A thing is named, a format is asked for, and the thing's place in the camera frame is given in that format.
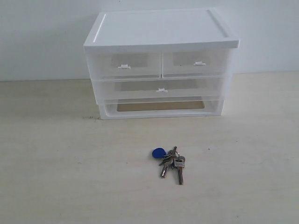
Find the white plastic drawer cabinet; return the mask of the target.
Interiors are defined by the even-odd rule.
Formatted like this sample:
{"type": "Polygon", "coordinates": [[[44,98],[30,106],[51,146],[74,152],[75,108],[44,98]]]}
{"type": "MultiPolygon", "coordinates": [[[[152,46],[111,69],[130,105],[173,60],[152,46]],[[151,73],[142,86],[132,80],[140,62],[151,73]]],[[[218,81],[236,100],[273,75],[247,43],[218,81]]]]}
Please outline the white plastic drawer cabinet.
{"type": "MultiPolygon", "coordinates": [[[[98,15],[84,43],[88,54],[159,53],[161,74],[158,77],[91,79],[93,81],[134,81],[224,77],[226,95],[232,78],[235,51],[240,39],[213,8],[167,9],[102,12],[98,15]],[[228,49],[231,52],[224,72],[163,74],[163,54],[228,49]]],[[[141,119],[163,117],[220,116],[221,100],[176,101],[134,104],[97,104],[102,119],[141,119]]]]}

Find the clear plastic storage bin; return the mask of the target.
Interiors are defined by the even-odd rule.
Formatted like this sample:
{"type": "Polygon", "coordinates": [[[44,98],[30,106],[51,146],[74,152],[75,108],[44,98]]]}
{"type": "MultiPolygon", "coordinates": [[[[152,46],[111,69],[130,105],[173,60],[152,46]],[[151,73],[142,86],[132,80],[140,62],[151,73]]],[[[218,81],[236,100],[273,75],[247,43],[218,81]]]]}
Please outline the clear plastic storage bin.
{"type": "Polygon", "coordinates": [[[99,105],[221,100],[226,84],[224,77],[92,82],[99,105]]]}

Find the clear top left drawer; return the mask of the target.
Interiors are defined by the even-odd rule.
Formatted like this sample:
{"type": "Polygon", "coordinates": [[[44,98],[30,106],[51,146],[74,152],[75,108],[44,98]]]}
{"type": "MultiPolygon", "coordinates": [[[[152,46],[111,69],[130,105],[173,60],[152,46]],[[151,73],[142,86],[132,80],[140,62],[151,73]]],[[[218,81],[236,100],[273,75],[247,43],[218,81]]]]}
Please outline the clear top left drawer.
{"type": "Polygon", "coordinates": [[[158,77],[161,74],[159,53],[88,54],[86,60],[92,79],[158,77]]]}

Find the key bunch with blue fob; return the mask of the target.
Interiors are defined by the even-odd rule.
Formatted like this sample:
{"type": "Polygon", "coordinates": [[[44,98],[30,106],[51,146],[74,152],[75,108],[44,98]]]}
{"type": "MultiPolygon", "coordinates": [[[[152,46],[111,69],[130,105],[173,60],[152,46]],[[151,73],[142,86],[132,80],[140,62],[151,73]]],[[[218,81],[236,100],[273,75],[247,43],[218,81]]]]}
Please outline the key bunch with blue fob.
{"type": "Polygon", "coordinates": [[[160,173],[160,178],[166,178],[169,168],[176,169],[178,172],[179,185],[184,184],[183,169],[185,168],[185,157],[179,154],[177,146],[174,146],[168,152],[161,147],[155,148],[152,151],[152,157],[162,160],[159,163],[159,166],[163,167],[160,173]]]}

